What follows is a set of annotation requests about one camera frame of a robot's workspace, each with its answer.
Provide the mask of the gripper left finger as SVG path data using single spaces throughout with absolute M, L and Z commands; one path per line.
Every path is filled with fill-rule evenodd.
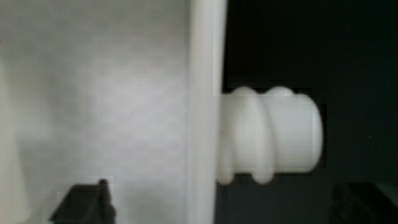
M 109 181 L 77 184 L 50 216 L 50 224 L 116 224 L 116 216 Z

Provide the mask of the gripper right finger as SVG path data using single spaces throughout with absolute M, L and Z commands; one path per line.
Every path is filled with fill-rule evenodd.
M 331 224 L 398 224 L 398 206 L 374 183 L 338 183 L 331 199 Z

